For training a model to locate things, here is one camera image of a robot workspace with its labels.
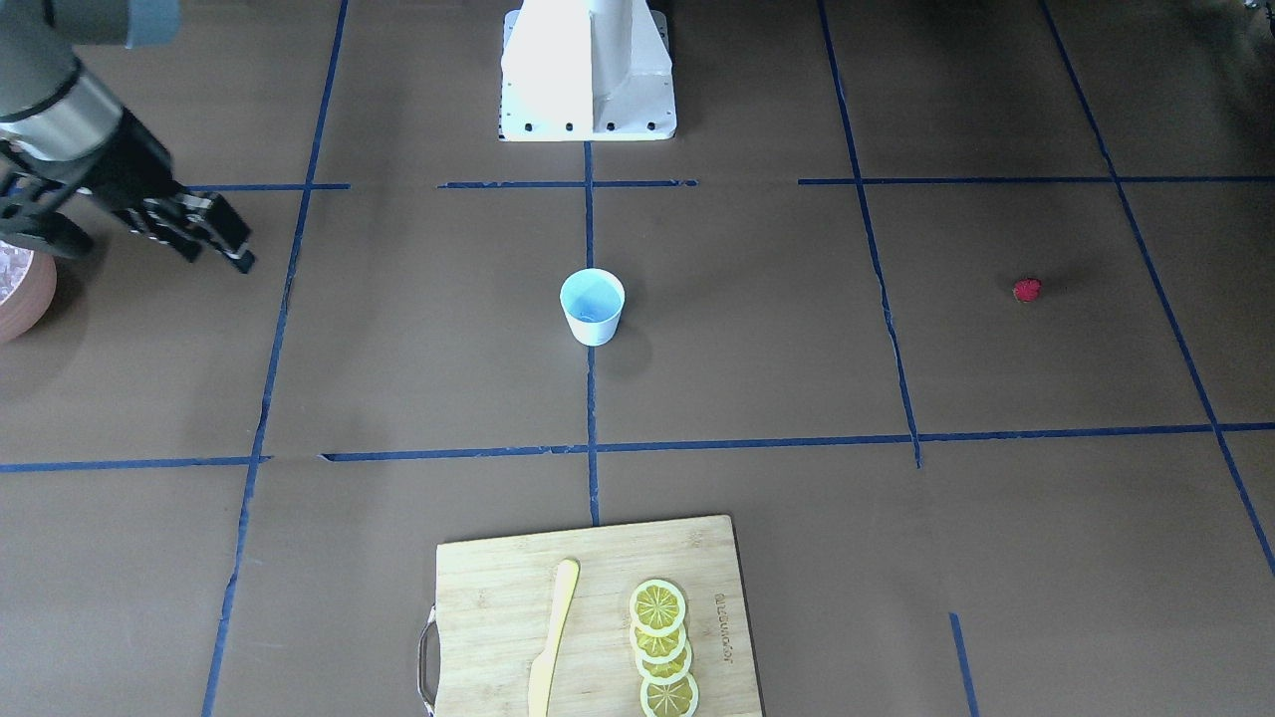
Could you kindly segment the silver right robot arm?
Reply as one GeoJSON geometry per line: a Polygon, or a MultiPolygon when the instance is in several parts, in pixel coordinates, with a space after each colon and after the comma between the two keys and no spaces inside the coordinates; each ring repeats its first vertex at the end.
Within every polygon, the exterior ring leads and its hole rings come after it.
{"type": "Polygon", "coordinates": [[[93,240],[61,212],[83,194],[131,233],[187,262],[213,250],[255,263],[250,228],[218,191],[173,177],[172,154],[87,68],[82,45],[147,47],[178,33],[177,1],[5,1],[1,5],[3,241],[82,259],[93,240]]]}

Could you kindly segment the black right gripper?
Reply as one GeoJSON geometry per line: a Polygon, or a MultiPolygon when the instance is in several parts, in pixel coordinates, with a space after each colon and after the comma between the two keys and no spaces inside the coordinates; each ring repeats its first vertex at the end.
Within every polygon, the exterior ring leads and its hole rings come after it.
{"type": "Polygon", "coordinates": [[[82,182],[76,195],[85,195],[127,231],[171,248],[187,263],[196,262],[205,246],[241,274],[252,269],[251,230],[238,212],[219,191],[178,188],[171,154],[133,110],[124,108],[105,144],[70,167],[82,182]]]}

